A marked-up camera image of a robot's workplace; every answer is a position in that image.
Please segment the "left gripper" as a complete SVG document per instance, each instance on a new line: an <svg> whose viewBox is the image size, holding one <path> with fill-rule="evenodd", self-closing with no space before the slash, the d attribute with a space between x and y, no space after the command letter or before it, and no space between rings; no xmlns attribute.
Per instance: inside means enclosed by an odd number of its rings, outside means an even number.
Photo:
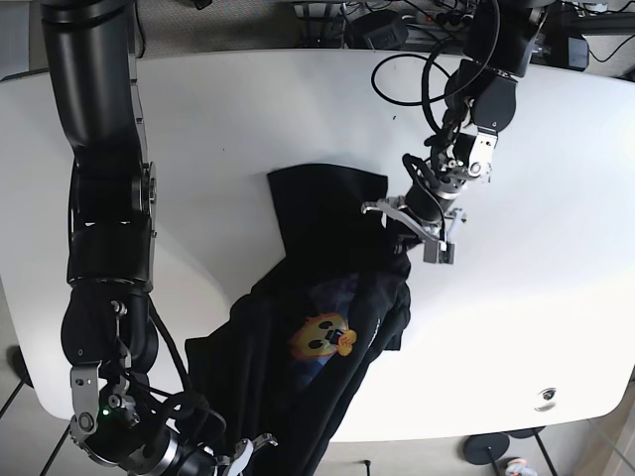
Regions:
<svg viewBox="0 0 635 476"><path fill-rule="evenodd" d="M393 240L394 253L406 253L424 242L438 243L448 248L454 243L454 234L460 223L467 219L462 208L456 207L444 215L439 222L426 222L417 217L405 202L404 196L379 198L361 204L361 213L380 212L386 217L398 221L409 228L416 236L398 235Z"/></svg>

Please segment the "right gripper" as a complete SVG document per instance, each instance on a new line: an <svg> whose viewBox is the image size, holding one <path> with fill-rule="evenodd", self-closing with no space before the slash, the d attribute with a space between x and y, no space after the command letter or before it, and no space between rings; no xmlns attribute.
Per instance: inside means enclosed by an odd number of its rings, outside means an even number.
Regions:
<svg viewBox="0 0 635 476"><path fill-rule="evenodd" d="M239 440L231 456L214 455L212 450L207 450L207 455L212 458L213 475L239 476L247 469L252 457L267 446L277 446L278 440L271 433L263 433L254 439L243 438Z"/></svg>

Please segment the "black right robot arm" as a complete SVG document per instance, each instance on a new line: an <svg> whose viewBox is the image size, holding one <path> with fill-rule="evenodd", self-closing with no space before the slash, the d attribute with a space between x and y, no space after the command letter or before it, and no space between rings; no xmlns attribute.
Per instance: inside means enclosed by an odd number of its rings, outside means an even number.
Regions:
<svg viewBox="0 0 635 476"><path fill-rule="evenodd" d="M71 288L61 342L70 366L68 431L95 462L129 475L241 475L264 433L228 454L218 419L151 299L157 181L136 70L132 1L45 1L49 72L73 151L67 203Z"/></svg>

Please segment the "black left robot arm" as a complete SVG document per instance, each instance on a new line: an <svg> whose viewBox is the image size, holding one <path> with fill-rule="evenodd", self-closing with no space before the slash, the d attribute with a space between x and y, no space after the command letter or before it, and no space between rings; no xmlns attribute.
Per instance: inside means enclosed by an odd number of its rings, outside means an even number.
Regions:
<svg viewBox="0 0 635 476"><path fill-rule="evenodd" d="M403 156L412 181L406 194L366 202L361 208L385 216L396 253L422 246L425 262L452 263L452 235L466 219L454 202L469 182L491 175L498 136L515 115L517 84L549 6L547 1L478 2L462 44L463 58L444 93L436 97L430 95L431 70L455 41L439 42L425 58L417 104L433 130L425 142L430 154L425 159Z"/></svg>

